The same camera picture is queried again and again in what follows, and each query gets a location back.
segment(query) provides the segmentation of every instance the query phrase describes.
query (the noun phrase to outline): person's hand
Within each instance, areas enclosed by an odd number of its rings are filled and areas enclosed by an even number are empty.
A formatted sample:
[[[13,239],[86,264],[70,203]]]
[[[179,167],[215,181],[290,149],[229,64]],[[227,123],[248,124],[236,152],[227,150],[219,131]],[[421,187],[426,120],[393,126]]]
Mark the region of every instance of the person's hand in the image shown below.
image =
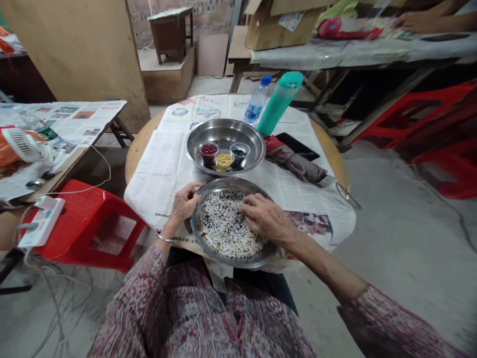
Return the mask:
[[[439,17],[428,11],[406,12],[396,20],[395,26],[408,32],[435,33],[439,32],[440,21]]]
[[[422,14],[424,11],[419,11],[419,12],[405,12],[404,14],[402,14],[401,16],[399,16],[397,18],[397,20],[395,21],[394,23],[394,27],[401,27],[407,19],[409,19],[410,17],[412,16],[415,16],[415,15],[419,15],[419,14]]]
[[[300,234],[283,209],[262,194],[246,196],[238,211],[255,233],[285,249],[288,249]]]
[[[177,192],[174,198],[174,205],[170,213],[170,220],[181,224],[185,219],[192,215],[195,207],[200,201],[200,194],[194,196],[195,187],[201,187],[203,184],[199,182],[190,183],[184,189]]]

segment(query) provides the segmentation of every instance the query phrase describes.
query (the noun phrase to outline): teal thermos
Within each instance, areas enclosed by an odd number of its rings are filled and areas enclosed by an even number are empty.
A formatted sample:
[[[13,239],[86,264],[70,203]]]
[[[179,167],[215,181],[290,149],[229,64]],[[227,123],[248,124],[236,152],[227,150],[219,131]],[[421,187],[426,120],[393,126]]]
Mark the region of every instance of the teal thermos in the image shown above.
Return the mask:
[[[257,131],[263,135],[271,135],[278,121],[290,105],[303,82],[300,72],[287,72],[278,81],[277,87],[270,97],[267,107],[258,123]]]

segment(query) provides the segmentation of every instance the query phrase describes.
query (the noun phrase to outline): metal bowl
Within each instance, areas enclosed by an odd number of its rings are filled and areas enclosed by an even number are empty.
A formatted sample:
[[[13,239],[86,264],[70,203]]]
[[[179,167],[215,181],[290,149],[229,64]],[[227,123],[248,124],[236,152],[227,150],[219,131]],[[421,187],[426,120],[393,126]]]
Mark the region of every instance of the metal bowl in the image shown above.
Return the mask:
[[[202,165],[200,146],[211,142],[221,149],[229,149],[233,143],[242,142],[250,147],[250,153],[239,168],[231,172],[220,173]],[[194,127],[185,140],[186,154],[196,167],[216,177],[232,177],[248,172],[259,165],[267,152],[265,141],[252,126],[235,119],[211,119]]]
[[[200,209],[204,204],[205,199],[210,194],[222,190],[237,191],[245,195],[260,193],[267,199],[272,200],[272,198],[259,186],[245,179],[219,178],[211,181],[208,184],[205,184],[203,187],[197,190],[197,194],[201,194],[202,198],[199,204],[195,207],[195,210],[192,213],[192,217],[190,219],[190,226],[192,228],[192,232],[194,233],[196,240],[199,242],[200,246],[204,249],[208,256],[222,264],[237,267],[239,269],[254,269],[264,265],[275,256],[278,249],[277,246],[271,241],[267,241],[263,249],[253,256],[250,256],[246,259],[231,259],[226,256],[222,256],[215,253],[209,246],[209,244],[205,242],[200,236]]]

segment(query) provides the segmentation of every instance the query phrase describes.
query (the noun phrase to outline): phone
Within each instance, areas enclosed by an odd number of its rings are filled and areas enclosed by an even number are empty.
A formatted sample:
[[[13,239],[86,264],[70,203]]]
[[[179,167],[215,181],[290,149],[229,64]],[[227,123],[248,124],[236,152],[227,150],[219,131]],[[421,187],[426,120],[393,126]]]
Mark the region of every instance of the phone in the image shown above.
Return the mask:
[[[276,135],[275,137],[277,137],[277,139],[283,144],[286,144],[287,146],[289,146],[290,149],[294,151],[296,154],[298,154],[299,156],[305,158],[306,160],[310,162],[313,162],[314,160],[319,158],[318,153],[315,153],[306,145],[297,141],[288,133],[280,133]]]
[[[430,42],[440,42],[440,41],[449,41],[449,40],[458,40],[461,38],[469,37],[469,34],[442,34],[442,35],[435,35],[430,37],[423,37],[421,38],[422,41],[430,41]]]

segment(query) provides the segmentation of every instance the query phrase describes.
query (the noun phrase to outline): round wooden table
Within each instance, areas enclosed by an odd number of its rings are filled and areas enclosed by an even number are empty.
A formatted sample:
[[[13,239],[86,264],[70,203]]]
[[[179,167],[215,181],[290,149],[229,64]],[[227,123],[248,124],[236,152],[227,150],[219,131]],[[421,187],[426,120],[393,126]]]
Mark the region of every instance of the round wooden table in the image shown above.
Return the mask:
[[[156,117],[152,118],[149,122],[146,123],[144,127],[140,130],[134,142],[131,144],[128,150],[128,155],[126,157],[126,183],[129,184],[131,178],[133,177],[136,167],[138,166],[139,160],[143,156],[144,150],[148,145],[149,139],[153,134],[153,131],[159,126],[162,116],[164,116],[165,111],[159,113]],[[315,122],[310,120],[313,130],[323,148],[324,154],[329,161],[329,164],[333,168],[334,176],[344,188],[349,190],[349,181],[346,168],[344,167],[343,158],[338,152],[335,144],[328,136],[328,134],[317,125]]]

